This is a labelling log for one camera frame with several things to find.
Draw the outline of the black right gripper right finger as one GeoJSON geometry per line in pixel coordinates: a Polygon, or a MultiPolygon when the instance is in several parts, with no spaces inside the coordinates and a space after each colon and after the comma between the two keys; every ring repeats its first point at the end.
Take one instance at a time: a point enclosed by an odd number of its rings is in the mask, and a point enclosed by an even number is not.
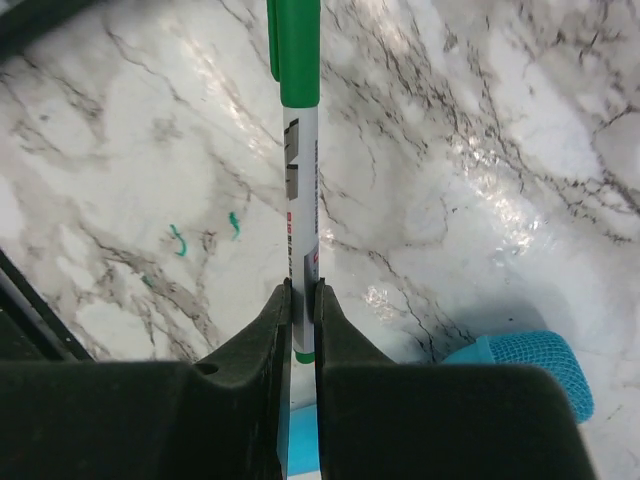
{"type": "Polygon", "coordinates": [[[592,479],[560,385],[533,366],[391,360],[315,294],[321,474],[326,479],[592,479]]]}

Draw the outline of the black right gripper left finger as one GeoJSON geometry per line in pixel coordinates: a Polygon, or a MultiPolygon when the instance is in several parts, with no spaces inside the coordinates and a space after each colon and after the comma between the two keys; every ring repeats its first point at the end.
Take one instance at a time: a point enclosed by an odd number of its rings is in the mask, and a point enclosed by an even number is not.
{"type": "Polygon", "coordinates": [[[1,300],[5,479],[282,479],[291,293],[196,363],[49,359],[1,300]]]}

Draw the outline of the white green whiteboard marker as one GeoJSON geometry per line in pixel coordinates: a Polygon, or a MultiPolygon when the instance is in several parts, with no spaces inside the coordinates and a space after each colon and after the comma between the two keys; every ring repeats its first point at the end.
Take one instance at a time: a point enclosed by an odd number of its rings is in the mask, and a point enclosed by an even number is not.
{"type": "Polygon", "coordinates": [[[319,281],[319,104],[282,107],[292,341],[298,362],[310,364],[315,360],[313,314],[319,281]]]}

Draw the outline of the blue toy microphone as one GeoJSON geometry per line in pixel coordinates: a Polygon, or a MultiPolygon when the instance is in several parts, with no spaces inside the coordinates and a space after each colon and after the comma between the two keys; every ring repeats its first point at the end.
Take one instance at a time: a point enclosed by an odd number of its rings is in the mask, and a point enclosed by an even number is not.
{"type": "MultiPolygon", "coordinates": [[[[445,364],[526,365],[549,373],[566,393],[579,424],[594,414],[595,404],[586,376],[569,344],[552,331],[531,331],[480,336],[447,356],[445,364]]],[[[291,412],[288,473],[292,476],[320,469],[317,406],[309,404],[291,412]]]]}

